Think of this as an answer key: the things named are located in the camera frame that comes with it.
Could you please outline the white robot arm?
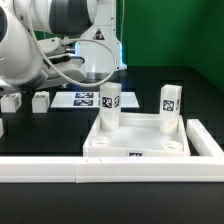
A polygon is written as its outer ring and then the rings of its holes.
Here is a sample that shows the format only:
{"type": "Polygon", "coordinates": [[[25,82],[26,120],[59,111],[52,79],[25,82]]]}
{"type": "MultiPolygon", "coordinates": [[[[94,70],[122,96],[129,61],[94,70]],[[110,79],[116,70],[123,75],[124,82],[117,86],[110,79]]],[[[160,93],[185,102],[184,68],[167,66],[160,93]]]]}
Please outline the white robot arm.
{"type": "Polygon", "coordinates": [[[123,70],[116,0],[0,0],[0,96],[123,70]]]}

